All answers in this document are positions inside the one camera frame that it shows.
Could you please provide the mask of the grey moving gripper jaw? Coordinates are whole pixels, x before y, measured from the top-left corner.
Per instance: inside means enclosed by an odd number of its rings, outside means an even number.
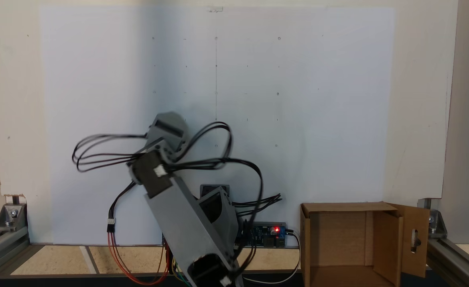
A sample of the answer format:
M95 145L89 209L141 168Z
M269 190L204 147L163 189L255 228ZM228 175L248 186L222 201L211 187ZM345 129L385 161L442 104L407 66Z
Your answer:
M185 119L176 112L158 113L149 127L149 139L166 136L181 140L189 136Z

